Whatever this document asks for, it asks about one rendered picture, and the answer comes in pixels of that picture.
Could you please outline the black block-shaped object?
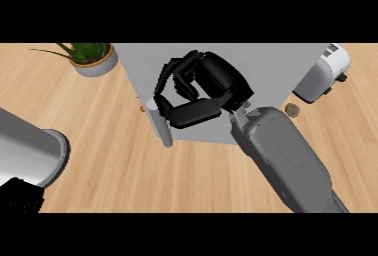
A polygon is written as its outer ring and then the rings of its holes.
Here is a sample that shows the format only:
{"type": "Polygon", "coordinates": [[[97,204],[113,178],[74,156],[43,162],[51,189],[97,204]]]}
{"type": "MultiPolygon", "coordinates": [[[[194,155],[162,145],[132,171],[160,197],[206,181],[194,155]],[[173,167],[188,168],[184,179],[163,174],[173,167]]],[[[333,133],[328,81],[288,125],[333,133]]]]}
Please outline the black block-shaped object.
{"type": "Polygon", "coordinates": [[[0,186],[0,214],[35,214],[45,203],[45,189],[14,177],[0,186]]]}

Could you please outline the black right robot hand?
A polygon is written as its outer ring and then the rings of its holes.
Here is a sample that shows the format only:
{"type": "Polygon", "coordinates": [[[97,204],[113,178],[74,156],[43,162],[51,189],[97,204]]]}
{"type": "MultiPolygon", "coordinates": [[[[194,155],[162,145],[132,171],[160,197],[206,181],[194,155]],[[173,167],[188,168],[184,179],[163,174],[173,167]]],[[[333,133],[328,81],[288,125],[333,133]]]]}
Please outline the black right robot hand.
{"type": "Polygon", "coordinates": [[[216,53],[193,50],[163,66],[154,100],[170,126],[185,129],[218,118],[224,110],[237,111],[253,94],[232,64],[216,53]],[[178,94],[188,100],[181,106],[173,106],[163,95],[169,78],[173,78],[178,94]]]}

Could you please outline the small brown round knob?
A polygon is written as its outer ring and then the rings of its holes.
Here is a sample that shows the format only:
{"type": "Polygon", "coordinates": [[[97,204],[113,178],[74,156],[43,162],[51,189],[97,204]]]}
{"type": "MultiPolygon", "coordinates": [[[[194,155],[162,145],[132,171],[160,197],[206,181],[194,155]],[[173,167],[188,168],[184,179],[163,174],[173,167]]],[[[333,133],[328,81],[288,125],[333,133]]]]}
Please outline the small brown round knob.
{"type": "Polygon", "coordinates": [[[300,107],[294,103],[288,103],[286,106],[286,113],[291,118],[296,118],[300,114],[300,107]]]}

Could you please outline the green plant in grey pot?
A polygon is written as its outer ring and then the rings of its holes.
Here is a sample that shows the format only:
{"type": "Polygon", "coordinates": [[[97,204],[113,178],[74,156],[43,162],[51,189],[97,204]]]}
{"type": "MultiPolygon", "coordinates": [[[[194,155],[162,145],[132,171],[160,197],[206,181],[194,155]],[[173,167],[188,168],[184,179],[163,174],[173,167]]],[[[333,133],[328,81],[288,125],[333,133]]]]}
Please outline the green plant in grey pot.
{"type": "Polygon", "coordinates": [[[111,43],[58,43],[63,53],[40,49],[68,59],[76,71],[85,77],[101,77],[113,71],[119,63],[119,54],[111,43]]]}

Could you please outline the silver cylindrical appliance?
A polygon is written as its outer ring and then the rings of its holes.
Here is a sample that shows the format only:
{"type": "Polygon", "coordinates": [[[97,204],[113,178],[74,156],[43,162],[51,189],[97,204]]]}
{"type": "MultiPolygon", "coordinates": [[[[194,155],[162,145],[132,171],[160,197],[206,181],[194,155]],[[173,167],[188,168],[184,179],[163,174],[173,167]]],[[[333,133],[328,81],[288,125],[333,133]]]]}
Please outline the silver cylindrical appliance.
{"type": "Polygon", "coordinates": [[[0,108],[0,185],[14,177],[48,188],[66,169],[71,153],[67,136],[40,129],[0,108]]]}

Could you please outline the white toaster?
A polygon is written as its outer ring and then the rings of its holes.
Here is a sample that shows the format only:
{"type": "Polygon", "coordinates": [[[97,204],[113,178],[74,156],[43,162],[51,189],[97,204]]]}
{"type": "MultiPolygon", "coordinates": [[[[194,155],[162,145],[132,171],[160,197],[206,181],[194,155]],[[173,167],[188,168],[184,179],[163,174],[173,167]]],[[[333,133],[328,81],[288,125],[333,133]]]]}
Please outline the white toaster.
{"type": "Polygon", "coordinates": [[[337,82],[348,80],[346,71],[351,63],[352,58],[346,48],[339,43],[331,43],[293,90],[294,95],[308,104],[331,92],[337,82]]]}

